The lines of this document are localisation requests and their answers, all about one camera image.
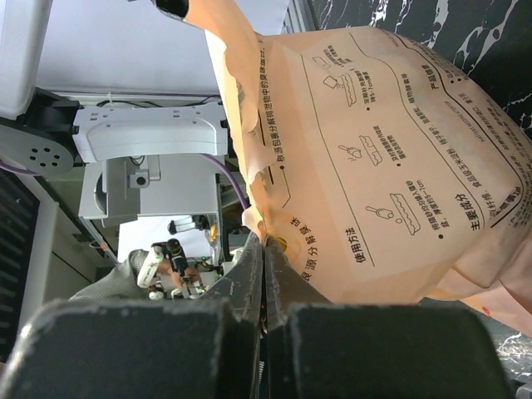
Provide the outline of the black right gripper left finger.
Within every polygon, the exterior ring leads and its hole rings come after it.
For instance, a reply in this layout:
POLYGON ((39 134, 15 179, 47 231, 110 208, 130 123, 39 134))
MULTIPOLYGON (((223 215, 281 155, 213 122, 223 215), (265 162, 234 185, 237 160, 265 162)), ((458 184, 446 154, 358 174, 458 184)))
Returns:
POLYGON ((263 247, 196 300, 55 301, 22 329, 4 398, 255 398, 263 247))

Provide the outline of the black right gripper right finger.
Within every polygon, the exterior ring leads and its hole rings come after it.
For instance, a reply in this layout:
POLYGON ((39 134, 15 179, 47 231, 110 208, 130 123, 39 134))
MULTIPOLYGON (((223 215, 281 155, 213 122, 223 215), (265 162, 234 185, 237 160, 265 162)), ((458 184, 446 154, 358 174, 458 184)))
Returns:
POLYGON ((481 320, 464 308, 330 303, 264 248, 272 398, 512 398, 481 320))

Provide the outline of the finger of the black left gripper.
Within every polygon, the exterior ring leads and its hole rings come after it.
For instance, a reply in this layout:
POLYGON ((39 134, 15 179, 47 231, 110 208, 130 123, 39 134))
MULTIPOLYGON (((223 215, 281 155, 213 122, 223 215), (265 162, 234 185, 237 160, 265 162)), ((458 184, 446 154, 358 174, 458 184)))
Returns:
POLYGON ((154 0, 155 7, 167 17, 186 19, 190 9, 189 0, 154 0))

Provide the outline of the pink cat litter bag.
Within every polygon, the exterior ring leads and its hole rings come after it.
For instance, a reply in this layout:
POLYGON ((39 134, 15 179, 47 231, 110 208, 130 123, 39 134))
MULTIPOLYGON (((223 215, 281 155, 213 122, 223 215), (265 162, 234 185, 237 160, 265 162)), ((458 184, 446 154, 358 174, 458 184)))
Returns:
POLYGON ((376 27, 262 36, 193 1, 251 205, 340 303, 461 300, 531 331, 531 141, 429 48, 376 27))

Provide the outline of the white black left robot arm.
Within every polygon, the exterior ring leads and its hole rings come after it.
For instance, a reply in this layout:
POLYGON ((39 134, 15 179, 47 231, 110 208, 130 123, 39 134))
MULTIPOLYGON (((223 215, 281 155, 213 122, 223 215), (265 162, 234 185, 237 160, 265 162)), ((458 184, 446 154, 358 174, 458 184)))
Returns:
POLYGON ((79 163, 151 155, 227 155, 229 126, 218 96, 186 106, 83 106, 37 87, 50 1, 1 3, 1 168, 53 177, 79 163))

